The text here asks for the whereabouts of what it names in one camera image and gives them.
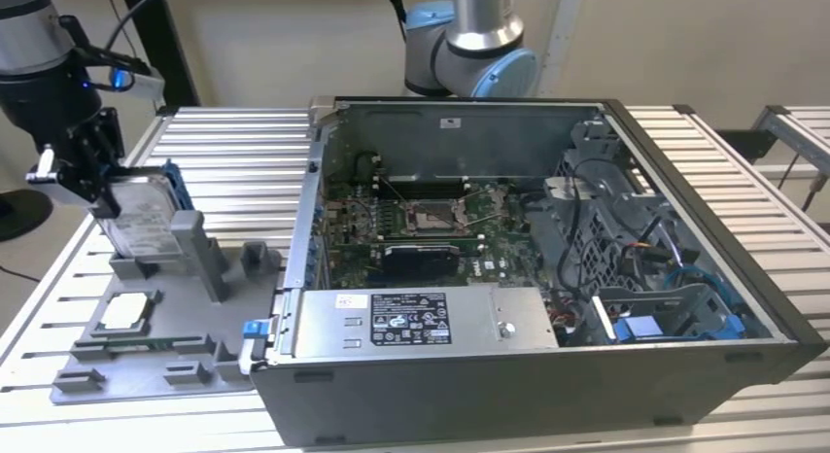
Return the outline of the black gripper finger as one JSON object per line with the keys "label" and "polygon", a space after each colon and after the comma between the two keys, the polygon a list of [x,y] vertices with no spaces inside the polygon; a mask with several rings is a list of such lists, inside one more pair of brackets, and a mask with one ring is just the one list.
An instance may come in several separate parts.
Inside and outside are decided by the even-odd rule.
{"label": "black gripper finger", "polygon": [[118,172],[124,157],[116,108],[104,107],[89,123],[88,143],[93,154],[90,170],[97,194],[92,214],[97,219],[114,219],[120,214],[120,206],[114,199],[110,177]]}
{"label": "black gripper finger", "polygon": [[86,166],[86,125],[81,124],[66,129],[54,143],[58,167],[56,179],[58,186],[81,200],[90,199]]}

